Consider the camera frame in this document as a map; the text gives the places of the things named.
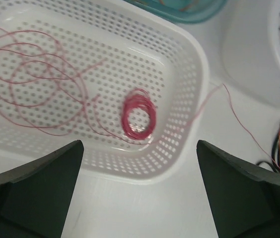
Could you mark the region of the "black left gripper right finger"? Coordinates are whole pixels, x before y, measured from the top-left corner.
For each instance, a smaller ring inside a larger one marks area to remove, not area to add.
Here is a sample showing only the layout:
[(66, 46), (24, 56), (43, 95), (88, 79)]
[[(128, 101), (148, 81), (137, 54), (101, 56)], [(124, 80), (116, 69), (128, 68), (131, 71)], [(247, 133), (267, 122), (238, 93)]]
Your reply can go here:
[(204, 140), (197, 157), (220, 238), (280, 238), (280, 174)]

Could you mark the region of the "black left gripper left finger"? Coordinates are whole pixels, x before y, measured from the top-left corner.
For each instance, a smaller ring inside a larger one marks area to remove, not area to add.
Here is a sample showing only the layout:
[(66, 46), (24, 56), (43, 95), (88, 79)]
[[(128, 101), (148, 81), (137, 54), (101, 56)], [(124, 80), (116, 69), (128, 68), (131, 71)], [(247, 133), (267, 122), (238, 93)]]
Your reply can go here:
[(81, 167), (80, 140), (0, 174), (0, 238), (59, 238)]

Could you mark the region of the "white deep plastic tub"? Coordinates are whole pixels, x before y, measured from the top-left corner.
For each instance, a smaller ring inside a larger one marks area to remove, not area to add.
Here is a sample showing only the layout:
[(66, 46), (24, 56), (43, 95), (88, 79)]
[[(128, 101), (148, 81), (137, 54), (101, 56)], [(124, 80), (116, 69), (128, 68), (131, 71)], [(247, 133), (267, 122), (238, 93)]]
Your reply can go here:
[(227, 74), (248, 96), (280, 108), (280, 0), (238, 0), (221, 55)]

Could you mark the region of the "white perforated plastic basket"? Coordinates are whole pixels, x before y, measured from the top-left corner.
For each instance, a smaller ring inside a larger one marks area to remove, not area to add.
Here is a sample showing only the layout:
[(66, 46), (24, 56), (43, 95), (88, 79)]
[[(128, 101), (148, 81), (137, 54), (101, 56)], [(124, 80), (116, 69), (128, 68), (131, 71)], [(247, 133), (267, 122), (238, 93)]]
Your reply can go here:
[(165, 179), (209, 76), (190, 33), (122, 0), (0, 0), (0, 155), (29, 161), (80, 140), (89, 174)]

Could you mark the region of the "teal transparent plastic bin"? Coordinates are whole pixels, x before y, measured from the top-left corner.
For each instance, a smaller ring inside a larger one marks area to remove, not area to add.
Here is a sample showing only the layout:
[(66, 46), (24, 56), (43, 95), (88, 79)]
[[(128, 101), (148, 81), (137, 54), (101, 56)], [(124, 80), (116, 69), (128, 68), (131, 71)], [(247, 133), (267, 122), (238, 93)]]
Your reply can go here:
[(202, 23), (219, 13), (226, 0), (126, 0), (172, 23)]

